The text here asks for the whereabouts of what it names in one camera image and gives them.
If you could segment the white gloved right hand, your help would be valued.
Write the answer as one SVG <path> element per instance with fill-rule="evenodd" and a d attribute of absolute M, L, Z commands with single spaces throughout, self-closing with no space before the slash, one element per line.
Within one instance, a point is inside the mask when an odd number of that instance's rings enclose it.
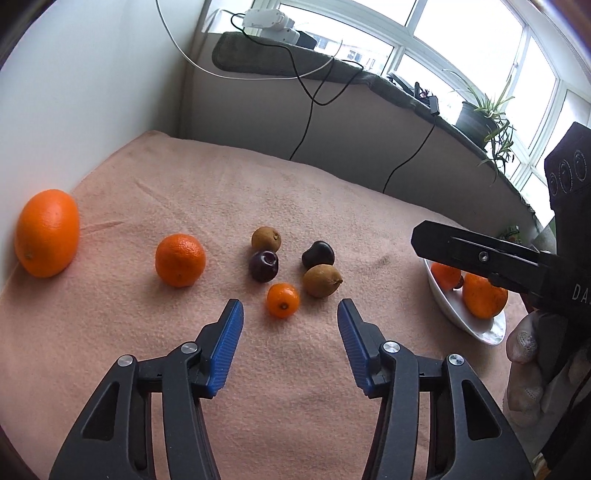
<path fill-rule="evenodd" d="M 510 376 L 503 410 L 518 432 L 551 431 L 590 394 L 590 341 L 567 319 L 535 310 L 509 335 Z"/>

